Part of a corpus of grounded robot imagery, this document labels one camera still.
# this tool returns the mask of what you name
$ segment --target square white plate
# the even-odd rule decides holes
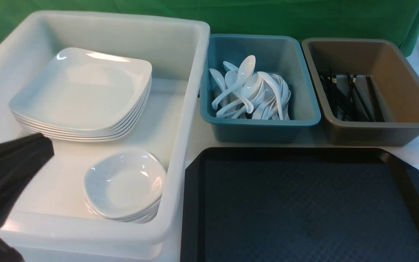
[[[106,134],[98,134],[98,135],[75,135],[75,134],[63,134],[63,133],[57,133],[55,131],[46,131],[43,129],[38,128],[37,126],[34,126],[30,123],[27,123],[21,119],[17,119],[19,124],[26,130],[30,132],[39,132],[42,133],[45,136],[48,136],[49,138],[53,139],[61,139],[66,141],[77,141],[77,142],[105,142],[105,141],[113,141],[120,138],[123,138],[126,136],[132,129],[135,127],[136,123],[140,119],[141,115],[143,114],[143,111],[145,110],[146,102],[148,101],[149,91],[146,94],[146,96],[142,99],[142,101],[139,104],[139,108],[128,117],[125,124],[122,126],[122,128],[112,131],[111,133]]]
[[[145,60],[65,48],[9,107],[24,118],[64,130],[109,128],[140,101],[151,70]]]
[[[148,101],[148,96],[151,90],[150,87],[151,87],[151,79],[147,86],[146,93],[141,96],[140,100],[133,107],[133,109],[123,119],[121,119],[121,121],[119,121],[117,124],[115,124],[114,126],[108,129],[100,129],[100,130],[95,130],[95,131],[69,131],[69,130],[53,128],[51,126],[47,126],[45,124],[38,123],[36,121],[32,121],[14,112],[13,112],[13,116],[19,123],[25,126],[31,126],[39,130],[39,132],[41,133],[45,133],[45,131],[48,131],[48,133],[52,132],[59,135],[66,135],[66,136],[88,136],[88,137],[109,136],[111,134],[115,134],[123,130],[124,127],[127,126],[128,123],[130,122],[130,119],[132,119],[135,115],[137,115],[137,112],[139,112],[142,109],[142,107],[145,106],[146,102]]]

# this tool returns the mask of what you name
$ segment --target brown plastic bin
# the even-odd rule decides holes
[[[343,146],[404,146],[419,136],[419,77],[397,46],[386,40],[309,38],[302,48],[323,112],[329,142]],[[357,74],[357,88],[366,94],[364,76],[371,76],[385,122],[348,122],[332,114],[318,72]]]

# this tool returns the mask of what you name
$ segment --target black object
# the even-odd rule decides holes
[[[0,227],[25,186],[54,155],[51,140],[42,134],[0,144]],[[0,239],[0,262],[23,261],[21,255]]]
[[[366,106],[366,103],[363,100],[363,97],[360,94],[360,91],[358,90],[358,88],[356,88],[354,81],[351,79],[350,74],[346,73],[347,76],[347,81],[349,83],[349,85],[352,87],[352,90],[355,91],[356,96],[358,96],[358,100],[360,101],[361,105],[363,106],[364,112],[366,113],[366,116],[368,117],[368,119],[371,122],[374,122],[374,118],[370,113],[370,110],[368,109],[368,107]]]
[[[376,148],[206,149],[185,174],[196,261],[419,261],[419,171]]]
[[[321,82],[323,83],[323,88],[326,90],[326,94],[329,93],[329,90],[334,92],[334,96],[336,98],[337,105],[346,113],[353,121],[369,121],[369,119],[359,110],[356,109],[356,104],[353,100],[353,103],[350,102],[350,100],[347,98],[344,93],[342,93],[339,88],[337,88],[337,85],[334,84],[331,80],[328,78],[325,78],[324,76],[319,76],[321,79]]]
[[[373,81],[371,81],[371,76],[366,76],[366,83],[368,84],[368,90],[370,92],[371,103],[373,104],[376,121],[384,122],[384,116],[381,111],[381,106],[379,106],[378,97],[376,96],[376,91],[374,90],[374,85]]]

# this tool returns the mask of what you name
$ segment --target tray rim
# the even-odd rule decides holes
[[[389,166],[397,189],[414,222],[415,228],[419,232],[419,170],[384,149],[374,147],[211,147],[203,150],[185,170],[180,261],[206,261],[205,229],[199,226],[204,224],[204,216],[201,215],[201,209],[204,209],[204,204],[200,204],[200,202],[204,203],[205,189],[204,181],[202,181],[204,177],[198,175],[204,172],[205,157],[209,156],[208,160],[227,160],[227,156],[233,156],[235,161],[247,161],[247,158],[244,158],[244,156],[248,156],[248,158],[256,161],[278,161],[285,160],[286,157],[288,158],[294,154],[298,155],[299,153],[303,155],[308,153],[316,155],[327,153],[324,156],[328,159],[335,159],[336,161],[333,163],[360,163],[358,161],[347,162],[344,159],[338,159],[336,154],[331,154],[331,152],[336,154],[339,152],[346,156],[348,160],[357,159],[359,156],[367,156],[368,158],[374,158],[375,161],[362,161],[361,163],[383,163]],[[403,176],[401,181],[396,179],[396,176],[399,175]],[[402,194],[402,190],[407,191],[406,195]]]

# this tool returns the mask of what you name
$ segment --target teal plastic bin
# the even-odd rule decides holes
[[[255,71],[277,73],[286,80],[292,92],[291,120],[216,118],[211,101],[217,86],[208,68],[224,73],[223,61],[240,65],[248,55],[256,57]],[[301,130],[318,124],[321,112],[298,41],[288,36],[211,35],[201,79],[200,114],[211,124],[216,139],[224,142],[289,143]]]

